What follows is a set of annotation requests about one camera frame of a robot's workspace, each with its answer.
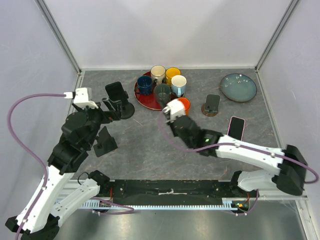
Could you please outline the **black phone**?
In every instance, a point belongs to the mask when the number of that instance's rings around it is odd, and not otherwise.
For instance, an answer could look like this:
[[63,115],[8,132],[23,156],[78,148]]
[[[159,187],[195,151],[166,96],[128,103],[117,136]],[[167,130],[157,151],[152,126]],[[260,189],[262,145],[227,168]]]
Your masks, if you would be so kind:
[[121,101],[122,104],[126,104],[128,102],[128,94],[124,90],[120,81],[107,84],[105,86],[105,91],[112,101]]

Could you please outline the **pink case smartphone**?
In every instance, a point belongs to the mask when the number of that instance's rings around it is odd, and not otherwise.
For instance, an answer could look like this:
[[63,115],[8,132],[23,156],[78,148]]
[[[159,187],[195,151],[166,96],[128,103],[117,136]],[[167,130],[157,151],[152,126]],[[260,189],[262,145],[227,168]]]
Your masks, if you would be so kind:
[[229,121],[227,135],[241,141],[243,139],[246,121],[243,118],[232,116]]

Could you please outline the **black round-base phone stand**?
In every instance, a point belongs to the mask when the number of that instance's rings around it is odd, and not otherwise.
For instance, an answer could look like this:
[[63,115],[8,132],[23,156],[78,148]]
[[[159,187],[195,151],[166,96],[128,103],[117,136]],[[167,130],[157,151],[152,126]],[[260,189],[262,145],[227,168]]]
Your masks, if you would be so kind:
[[126,91],[121,94],[121,119],[127,120],[131,118],[135,113],[134,105],[129,102],[129,95]]

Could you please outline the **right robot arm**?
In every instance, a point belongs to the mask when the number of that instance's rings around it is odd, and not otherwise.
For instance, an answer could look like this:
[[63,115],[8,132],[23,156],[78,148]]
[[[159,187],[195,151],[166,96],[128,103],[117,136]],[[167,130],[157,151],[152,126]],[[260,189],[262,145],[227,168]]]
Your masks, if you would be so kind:
[[221,132],[200,128],[187,115],[168,121],[174,136],[188,152],[206,157],[232,159],[259,167],[256,171],[236,171],[229,184],[235,197],[257,189],[277,188],[285,194],[300,196],[306,183],[307,162],[298,148],[260,146],[235,139]]

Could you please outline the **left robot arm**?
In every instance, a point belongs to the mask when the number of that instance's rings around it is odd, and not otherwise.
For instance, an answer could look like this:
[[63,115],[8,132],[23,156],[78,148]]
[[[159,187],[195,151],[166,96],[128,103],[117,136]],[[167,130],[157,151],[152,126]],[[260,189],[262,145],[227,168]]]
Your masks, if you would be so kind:
[[5,223],[17,240],[54,239],[63,223],[82,204],[97,195],[104,197],[109,193],[109,177],[95,170],[76,190],[57,201],[90,150],[100,157],[117,149],[114,138],[101,125],[121,119],[122,103],[107,98],[103,103],[108,111],[92,101],[73,103],[76,112],[70,114],[61,127],[62,135],[48,158],[39,186],[24,210]]

